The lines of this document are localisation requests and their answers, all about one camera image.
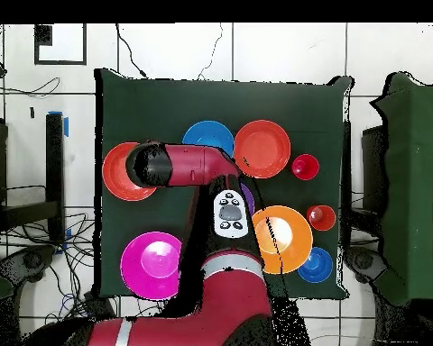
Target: white stripe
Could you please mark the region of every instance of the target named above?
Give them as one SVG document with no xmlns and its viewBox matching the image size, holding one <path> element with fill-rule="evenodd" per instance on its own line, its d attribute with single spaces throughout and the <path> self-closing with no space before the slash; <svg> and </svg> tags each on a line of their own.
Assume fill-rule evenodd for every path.
<svg viewBox="0 0 433 346">
<path fill-rule="evenodd" d="M 254 273 L 264 281 L 262 265 L 255 259 L 236 253 L 217 256 L 204 264 L 204 279 L 228 268 Z"/>
<path fill-rule="evenodd" d="M 115 341 L 115 346 L 127 346 L 131 330 L 132 322 L 123 319 L 122 323 L 120 324 L 119 333 L 117 334 L 117 341 Z"/>
</svg>

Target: white tile floor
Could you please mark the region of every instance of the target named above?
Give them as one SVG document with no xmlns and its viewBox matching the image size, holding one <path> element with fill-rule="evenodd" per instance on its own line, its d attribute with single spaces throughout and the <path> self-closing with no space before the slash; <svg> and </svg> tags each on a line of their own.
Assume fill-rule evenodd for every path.
<svg viewBox="0 0 433 346">
<path fill-rule="evenodd" d="M 221 33 L 212 65 L 203 72 L 207 79 L 325 84 L 334 76 L 352 76 L 352 181 L 356 192 L 363 190 L 362 131 L 382 123 L 369 102 L 382 93 L 387 75 L 407 70 L 422 82 L 433 82 L 433 23 L 222 23 L 221 28 L 223 32 L 219 23 L 121 24 L 120 33 L 131 46 L 134 62 L 149 77 L 198 78 L 200 70 L 210 63 Z M 55 39 L 53 49 L 67 50 L 70 35 Z M 32 25 L 0 25 L 0 62 L 7 70 L 0 87 L 5 84 L 6 88 L 29 91 L 60 78 L 60 85 L 50 96 L 29 97 L 0 90 L 0 113 L 9 127 L 9 187 L 44 184 L 44 116 L 48 111 L 62 111 L 69 118 L 69 137 L 64 141 L 66 205 L 78 207 L 67 212 L 87 213 L 93 218 L 93 69 L 112 68 L 128 77 L 141 76 L 130 61 L 128 49 L 117 39 L 115 25 L 88 24 L 86 66 L 35 66 Z M 33 119 L 30 107 L 34 108 Z M 8 201 L 17 205 L 43 198 L 41 189 L 24 189 L 10 191 Z M 91 234 L 85 232 L 84 236 L 91 238 Z M 362 237 L 359 232 L 354 235 Z M 9 237 L 8 241 L 19 243 L 22 239 Z M 5 249 L 0 248 L 2 256 Z M 68 293 L 68 266 L 58 256 L 53 267 L 60 275 L 61 288 Z M 84 261 L 87 265 L 77 268 L 83 292 L 93 282 L 93 269 L 88 266 L 91 259 Z M 305 320 L 312 346 L 371 343 L 375 321 L 372 292 L 357 283 L 346 267 L 343 284 L 350 297 L 342 302 L 299 300 L 300 313 L 308 317 Z M 27 285 L 23 291 L 22 331 L 42 326 L 44 317 L 58 314 L 60 306 L 56 279 L 49 271 L 42 281 Z M 132 297 L 116 299 L 113 306 L 120 315 L 139 312 L 138 302 Z M 142 308 L 149 306 L 152 308 L 148 312 L 153 314 L 153 304 L 142 302 Z M 339 333 L 361 338 L 340 338 Z"/>
</svg>

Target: red plate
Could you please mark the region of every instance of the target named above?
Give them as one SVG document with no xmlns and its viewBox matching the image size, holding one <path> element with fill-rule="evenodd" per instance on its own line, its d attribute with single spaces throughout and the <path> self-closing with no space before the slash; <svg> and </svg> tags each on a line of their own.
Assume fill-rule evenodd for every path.
<svg viewBox="0 0 433 346">
<path fill-rule="evenodd" d="M 136 142 L 126 142 L 115 146 L 107 153 L 103 162 L 103 180 L 107 189 L 119 199 L 129 202 L 143 200 L 156 189 L 156 187 L 138 187 L 126 173 L 126 157 L 137 144 Z"/>
<path fill-rule="evenodd" d="M 249 177 L 274 177 L 289 157 L 289 136 L 277 123 L 253 121 L 235 136 L 235 163 Z"/>
</svg>

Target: orange plate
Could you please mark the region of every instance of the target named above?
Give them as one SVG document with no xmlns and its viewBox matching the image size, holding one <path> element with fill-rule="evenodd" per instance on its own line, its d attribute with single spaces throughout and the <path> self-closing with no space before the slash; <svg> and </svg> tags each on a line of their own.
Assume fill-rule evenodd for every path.
<svg viewBox="0 0 433 346">
<path fill-rule="evenodd" d="M 274 177 L 289 157 L 289 136 L 277 123 L 253 121 L 235 136 L 235 163 L 249 177 Z"/>
<path fill-rule="evenodd" d="M 289 273 L 295 269 L 298 269 L 307 260 L 313 246 L 313 234 L 307 220 L 299 212 L 283 205 L 272 205 L 265 208 L 264 210 L 257 211 L 253 215 L 253 226 L 255 227 L 255 232 L 258 231 L 258 245 L 264 260 L 263 271 L 273 275 L 281 274 L 280 256 L 277 254 L 277 251 L 270 253 L 269 251 L 263 249 L 263 246 L 265 249 L 267 249 L 266 245 L 270 244 L 267 242 L 265 242 L 265 244 L 261 244 L 263 240 L 267 240 L 267 235 L 263 235 L 263 231 L 266 230 L 257 230 L 258 224 L 266 221 L 267 217 L 270 219 L 279 218 L 284 220 L 289 224 L 292 232 L 292 240 L 290 241 L 289 245 L 284 246 L 283 250 L 282 248 L 279 248 L 282 246 L 282 240 L 276 240 L 278 242 L 278 249 L 281 253 L 282 273 Z"/>
<path fill-rule="evenodd" d="M 111 149 L 103 162 L 103 180 L 107 189 L 119 199 L 136 202 L 150 196 L 155 187 L 138 187 L 126 173 L 125 161 L 129 152 L 138 143 L 121 143 Z"/>
</svg>

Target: dark green table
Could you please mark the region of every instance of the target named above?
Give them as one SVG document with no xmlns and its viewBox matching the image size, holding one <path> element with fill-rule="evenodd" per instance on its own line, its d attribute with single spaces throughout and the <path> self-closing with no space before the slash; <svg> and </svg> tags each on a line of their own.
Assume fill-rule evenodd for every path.
<svg viewBox="0 0 433 346">
<path fill-rule="evenodd" d="M 97 80 L 97 163 L 115 145 L 125 141 L 157 140 L 181 142 L 194 123 L 215 120 L 235 136 L 250 121 L 271 120 L 290 137 L 291 155 L 280 174 L 260 179 L 258 185 L 266 205 L 286 205 L 305 214 L 316 204 L 339 203 L 339 177 L 344 130 L 344 93 L 349 77 L 338 77 L 333 85 L 236 83 L 128 79 L 107 69 L 96 70 Z M 301 181 L 290 173 L 290 164 L 301 153 L 315 155 L 318 175 Z M 101 167 L 97 166 L 97 181 Z M 253 185 L 255 209 L 259 201 Z M 141 202 L 125 202 L 102 186 L 102 231 L 100 293 L 102 296 L 130 296 L 119 271 L 125 246 L 148 231 L 169 232 L 182 238 L 192 187 L 158 189 Z M 332 275 L 323 283 L 310 284 L 297 272 L 284 275 L 291 297 L 333 298 L 346 296 L 336 282 L 338 224 L 328 232 L 313 232 L 314 245 L 334 259 Z M 281 277 L 266 275 L 275 296 L 285 296 Z"/>
</svg>

